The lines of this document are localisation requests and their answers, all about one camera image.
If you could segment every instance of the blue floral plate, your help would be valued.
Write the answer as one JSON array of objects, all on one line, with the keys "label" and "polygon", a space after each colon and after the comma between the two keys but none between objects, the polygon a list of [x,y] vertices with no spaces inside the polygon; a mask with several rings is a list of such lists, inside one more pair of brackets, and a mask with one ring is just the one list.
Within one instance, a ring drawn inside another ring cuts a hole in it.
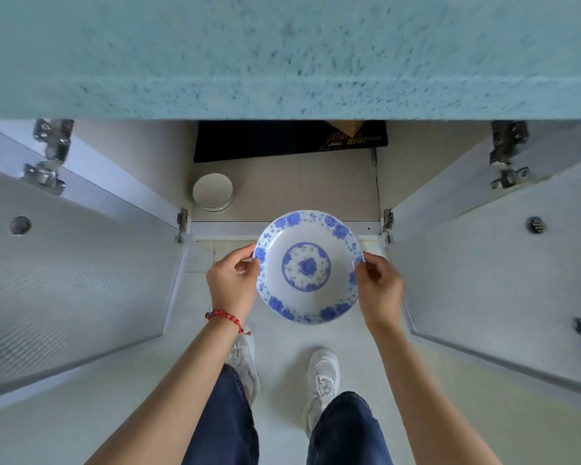
[{"label": "blue floral plate", "polygon": [[357,301],[355,263],[364,255],[355,235],[323,212],[299,210],[269,225],[256,243],[256,288],[284,318],[319,324],[338,318]]}]

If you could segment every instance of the red beaded bracelet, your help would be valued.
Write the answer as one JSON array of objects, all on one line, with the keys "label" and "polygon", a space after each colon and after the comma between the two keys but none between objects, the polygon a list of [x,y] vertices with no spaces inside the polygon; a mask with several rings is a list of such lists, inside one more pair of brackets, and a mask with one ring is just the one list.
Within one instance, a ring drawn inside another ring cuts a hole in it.
[{"label": "red beaded bracelet", "polygon": [[204,317],[207,320],[210,320],[214,316],[219,316],[221,318],[225,318],[225,319],[232,321],[235,325],[237,325],[239,327],[239,334],[245,334],[247,336],[251,335],[251,331],[248,331],[247,333],[243,331],[243,328],[241,328],[241,322],[237,319],[237,317],[235,317],[234,315],[231,315],[230,313],[228,313],[224,310],[213,310],[212,312],[208,312],[208,313],[204,314]]}]

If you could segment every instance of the sneaker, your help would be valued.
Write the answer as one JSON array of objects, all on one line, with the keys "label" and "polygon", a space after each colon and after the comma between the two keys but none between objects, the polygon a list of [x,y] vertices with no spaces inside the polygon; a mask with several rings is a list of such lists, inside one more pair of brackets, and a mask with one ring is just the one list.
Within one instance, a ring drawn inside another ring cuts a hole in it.
[{"label": "sneaker", "polygon": [[[247,325],[243,325],[243,330],[251,331]],[[226,358],[226,364],[231,366],[239,375],[243,390],[245,390],[245,397],[250,406],[254,404],[256,394],[260,391],[260,380],[256,374],[254,360],[255,353],[254,335],[239,334]]]},{"label": "sneaker", "polygon": [[310,358],[308,364],[308,398],[303,407],[301,422],[308,438],[314,426],[331,400],[340,390],[340,364],[338,358],[326,348],[320,348]]}]

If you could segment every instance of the pant leg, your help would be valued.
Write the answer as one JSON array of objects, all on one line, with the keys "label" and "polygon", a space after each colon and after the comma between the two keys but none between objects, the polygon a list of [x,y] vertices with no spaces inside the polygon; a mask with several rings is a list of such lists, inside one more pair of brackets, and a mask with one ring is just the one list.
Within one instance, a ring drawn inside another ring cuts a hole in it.
[{"label": "pant leg", "polygon": [[182,465],[256,465],[258,435],[243,385],[224,365],[202,411]]},{"label": "pant leg", "polygon": [[308,465],[392,465],[379,422],[368,403],[344,392],[327,405],[312,431]]}]

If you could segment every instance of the person's left hand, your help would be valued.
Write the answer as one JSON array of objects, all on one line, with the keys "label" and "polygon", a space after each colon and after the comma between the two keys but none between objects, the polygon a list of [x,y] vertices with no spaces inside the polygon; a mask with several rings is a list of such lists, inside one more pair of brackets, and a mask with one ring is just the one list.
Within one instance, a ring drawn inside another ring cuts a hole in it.
[{"label": "person's left hand", "polygon": [[215,263],[207,273],[213,310],[225,310],[241,323],[245,321],[256,296],[256,278],[260,271],[260,260],[243,261],[250,258],[256,243],[239,248]]}]

